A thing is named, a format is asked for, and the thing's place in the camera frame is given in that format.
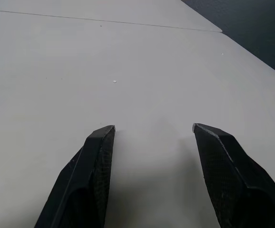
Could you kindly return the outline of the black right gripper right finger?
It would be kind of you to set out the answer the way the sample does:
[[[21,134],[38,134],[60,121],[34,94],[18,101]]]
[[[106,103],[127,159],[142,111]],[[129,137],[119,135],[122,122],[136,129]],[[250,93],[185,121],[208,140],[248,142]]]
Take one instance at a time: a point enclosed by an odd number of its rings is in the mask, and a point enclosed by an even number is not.
[[[220,227],[275,228],[275,182],[219,128],[193,124],[206,188]]]

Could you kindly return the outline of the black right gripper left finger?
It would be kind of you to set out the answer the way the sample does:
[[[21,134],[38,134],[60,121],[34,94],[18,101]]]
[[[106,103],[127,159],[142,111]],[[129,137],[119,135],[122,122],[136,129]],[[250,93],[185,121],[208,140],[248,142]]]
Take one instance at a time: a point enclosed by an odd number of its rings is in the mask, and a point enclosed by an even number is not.
[[[104,227],[115,133],[108,125],[86,138],[60,171],[35,227]]]

